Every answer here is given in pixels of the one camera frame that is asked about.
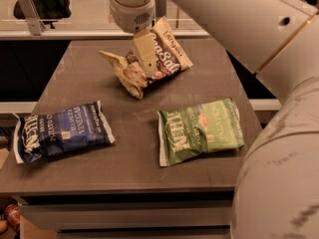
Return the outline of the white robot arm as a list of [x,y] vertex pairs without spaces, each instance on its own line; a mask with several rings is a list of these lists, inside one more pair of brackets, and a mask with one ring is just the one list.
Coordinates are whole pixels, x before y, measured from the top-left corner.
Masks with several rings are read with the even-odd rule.
[[[319,16],[301,0],[172,0],[282,104],[244,158],[231,239],[319,239]],[[155,0],[111,0],[126,32]]]

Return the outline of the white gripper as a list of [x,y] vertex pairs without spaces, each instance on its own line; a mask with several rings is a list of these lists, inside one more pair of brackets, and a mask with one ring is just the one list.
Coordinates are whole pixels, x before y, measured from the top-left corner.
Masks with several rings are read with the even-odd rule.
[[155,16],[155,0],[109,0],[109,3],[114,22],[124,32],[135,33],[132,49],[150,78],[157,69],[157,56],[153,34],[144,29]]

